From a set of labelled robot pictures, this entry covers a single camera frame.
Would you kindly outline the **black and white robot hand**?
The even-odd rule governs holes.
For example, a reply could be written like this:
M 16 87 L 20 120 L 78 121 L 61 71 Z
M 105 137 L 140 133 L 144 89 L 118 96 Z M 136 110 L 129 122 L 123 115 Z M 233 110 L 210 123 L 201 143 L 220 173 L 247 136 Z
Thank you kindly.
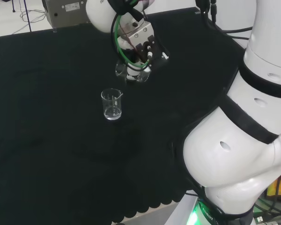
M 144 83 L 152 70 L 164 66 L 170 58 L 170 52 L 162 45 L 150 22 L 144 21 L 128 33 L 125 56 L 130 60 L 127 66 L 127 80 Z

